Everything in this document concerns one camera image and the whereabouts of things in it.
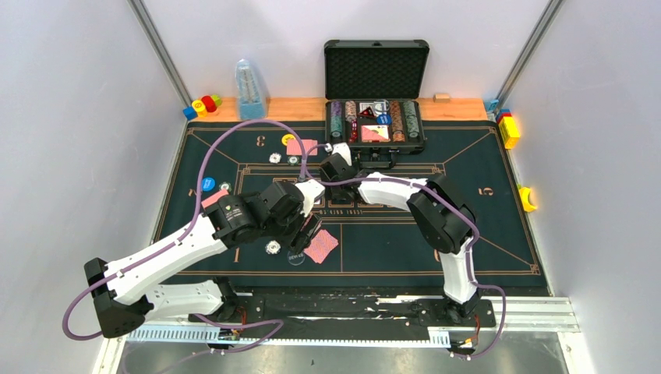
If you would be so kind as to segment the red-backed card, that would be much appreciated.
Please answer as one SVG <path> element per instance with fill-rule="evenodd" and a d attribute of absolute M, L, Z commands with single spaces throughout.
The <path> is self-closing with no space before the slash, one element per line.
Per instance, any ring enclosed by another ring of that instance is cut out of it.
<path fill-rule="evenodd" d="M 287 142 L 286 154 L 288 156 L 302 156 L 304 153 L 307 153 L 309 150 L 311 150 L 312 156 L 317 155 L 317 150 L 315 149 L 315 147 L 318 145 L 318 142 L 316 140 L 303 139 L 302 144 L 303 144 L 303 148 L 301 148 L 299 142 L 296 139 L 290 139 Z"/>
<path fill-rule="evenodd" d="M 321 229 L 303 252 L 314 263 L 321 264 L 338 245 L 339 241 L 328 230 Z"/>

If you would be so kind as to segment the white-blue poker chip stack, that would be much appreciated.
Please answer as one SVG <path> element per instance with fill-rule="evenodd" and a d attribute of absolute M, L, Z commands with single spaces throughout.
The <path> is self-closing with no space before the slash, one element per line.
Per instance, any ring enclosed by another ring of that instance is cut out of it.
<path fill-rule="evenodd" d="M 275 241 L 269 241 L 265 246 L 265 252 L 269 255 L 277 255 L 281 251 L 281 245 Z"/>

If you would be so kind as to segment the yellow big blind button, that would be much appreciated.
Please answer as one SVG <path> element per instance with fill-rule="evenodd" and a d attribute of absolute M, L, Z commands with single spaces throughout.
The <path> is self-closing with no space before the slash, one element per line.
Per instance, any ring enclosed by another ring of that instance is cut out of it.
<path fill-rule="evenodd" d="M 289 146 L 290 143 L 291 144 L 296 144 L 297 140 L 296 140 L 296 137 L 294 135 L 292 135 L 291 133 L 288 133 L 288 134 L 282 136 L 281 142 L 284 146 Z"/>

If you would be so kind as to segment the red-backed cards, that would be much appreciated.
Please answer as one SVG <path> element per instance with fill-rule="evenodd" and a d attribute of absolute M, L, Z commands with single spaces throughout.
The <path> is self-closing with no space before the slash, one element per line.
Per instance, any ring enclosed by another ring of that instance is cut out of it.
<path fill-rule="evenodd" d="M 221 189 L 212 195 L 208 196 L 206 199 L 203 199 L 201 202 L 202 208 L 206 209 L 209 206 L 215 204 L 221 197 L 227 196 L 228 191 L 226 189 Z"/>

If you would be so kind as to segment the blue small blind button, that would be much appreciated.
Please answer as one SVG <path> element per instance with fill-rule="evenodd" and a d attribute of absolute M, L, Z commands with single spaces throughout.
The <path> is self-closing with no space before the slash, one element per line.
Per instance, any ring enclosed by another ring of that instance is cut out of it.
<path fill-rule="evenodd" d="M 216 186 L 216 181 L 212 177 L 205 177 L 202 179 L 200 188 L 203 192 L 212 191 Z"/>

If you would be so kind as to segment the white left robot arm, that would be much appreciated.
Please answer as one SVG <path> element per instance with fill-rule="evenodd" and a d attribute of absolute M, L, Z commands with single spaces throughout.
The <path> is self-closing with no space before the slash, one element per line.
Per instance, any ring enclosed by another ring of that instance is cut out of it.
<path fill-rule="evenodd" d="M 197 284 L 166 284 L 170 276 L 229 249 L 268 238 L 300 253 L 320 229 L 312 212 L 325 188 L 314 180 L 274 182 L 262 192 L 223 195 L 189 224 L 123 259 L 96 258 L 85 264 L 89 284 L 108 283 L 92 292 L 106 338 L 126 335 L 146 321 L 200 314 L 221 322 L 233 320 L 239 301 L 229 281 L 217 277 Z"/>

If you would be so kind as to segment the playing card deck in case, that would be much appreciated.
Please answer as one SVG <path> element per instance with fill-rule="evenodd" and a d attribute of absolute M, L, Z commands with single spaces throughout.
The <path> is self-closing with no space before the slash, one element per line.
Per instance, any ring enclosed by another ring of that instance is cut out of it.
<path fill-rule="evenodd" d="M 360 137 L 363 143 L 389 143 L 391 141 L 388 125 L 362 125 Z"/>

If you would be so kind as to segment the pink-white chip row in case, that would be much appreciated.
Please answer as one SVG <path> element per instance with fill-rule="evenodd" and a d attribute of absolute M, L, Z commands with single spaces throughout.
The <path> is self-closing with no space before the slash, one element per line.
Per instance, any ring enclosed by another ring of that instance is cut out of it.
<path fill-rule="evenodd" d="M 354 122 L 357 119 L 357 108 L 354 101 L 345 102 L 345 121 Z"/>

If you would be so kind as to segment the blue button in case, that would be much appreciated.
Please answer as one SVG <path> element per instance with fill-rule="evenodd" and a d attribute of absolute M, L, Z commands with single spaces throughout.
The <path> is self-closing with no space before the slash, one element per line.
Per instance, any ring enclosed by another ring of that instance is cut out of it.
<path fill-rule="evenodd" d="M 376 122 L 381 125 L 389 125 L 392 123 L 392 119 L 390 115 L 382 114 L 376 117 Z"/>

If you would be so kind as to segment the orange chip row in case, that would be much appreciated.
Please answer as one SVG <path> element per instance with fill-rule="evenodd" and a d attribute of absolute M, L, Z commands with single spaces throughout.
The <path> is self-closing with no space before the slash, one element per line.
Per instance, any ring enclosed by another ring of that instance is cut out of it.
<path fill-rule="evenodd" d="M 404 142 L 404 126 L 401 116 L 401 106 L 397 101 L 390 102 L 391 128 L 394 142 Z"/>

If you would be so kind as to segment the red toy cylinder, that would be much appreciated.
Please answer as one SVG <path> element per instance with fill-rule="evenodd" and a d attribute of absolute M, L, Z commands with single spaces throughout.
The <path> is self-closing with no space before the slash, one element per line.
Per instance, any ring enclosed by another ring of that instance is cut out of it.
<path fill-rule="evenodd" d="M 208 113 L 215 112 L 217 110 L 217 104 L 211 95 L 205 95 L 200 98 L 200 101 L 203 103 L 206 111 Z"/>

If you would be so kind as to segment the yellow toy cylinder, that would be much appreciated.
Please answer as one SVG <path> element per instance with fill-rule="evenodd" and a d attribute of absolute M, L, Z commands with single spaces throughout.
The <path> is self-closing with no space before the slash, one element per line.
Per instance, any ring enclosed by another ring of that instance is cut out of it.
<path fill-rule="evenodd" d="M 201 100 L 195 100 L 191 103 L 192 109 L 197 117 L 206 117 L 208 115 L 207 107 Z"/>

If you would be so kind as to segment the green toy block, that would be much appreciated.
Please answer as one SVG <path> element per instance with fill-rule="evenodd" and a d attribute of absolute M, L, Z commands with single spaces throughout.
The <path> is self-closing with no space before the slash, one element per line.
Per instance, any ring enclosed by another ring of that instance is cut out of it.
<path fill-rule="evenodd" d="M 222 99 L 217 94 L 212 94 L 210 97 L 217 107 L 222 105 Z"/>

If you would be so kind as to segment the small wooden block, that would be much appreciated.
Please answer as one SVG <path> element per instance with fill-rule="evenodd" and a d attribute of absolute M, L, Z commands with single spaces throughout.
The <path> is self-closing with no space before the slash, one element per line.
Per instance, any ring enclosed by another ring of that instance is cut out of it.
<path fill-rule="evenodd" d="M 435 93 L 433 95 L 433 101 L 436 103 L 446 103 L 451 100 L 451 95 L 448 93 Z"/>

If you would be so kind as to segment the blue toy cube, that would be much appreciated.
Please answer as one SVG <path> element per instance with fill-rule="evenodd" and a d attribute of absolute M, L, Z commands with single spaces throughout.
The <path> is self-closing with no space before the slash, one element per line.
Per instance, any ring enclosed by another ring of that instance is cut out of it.
<path fill-rule="evenodd" d="M 198 117 L 197 111 L 193 107 L 187 107 L 182 110 L 182 113 L 185 115 L 186 119 L 189 121 L 194 120 Z"/>

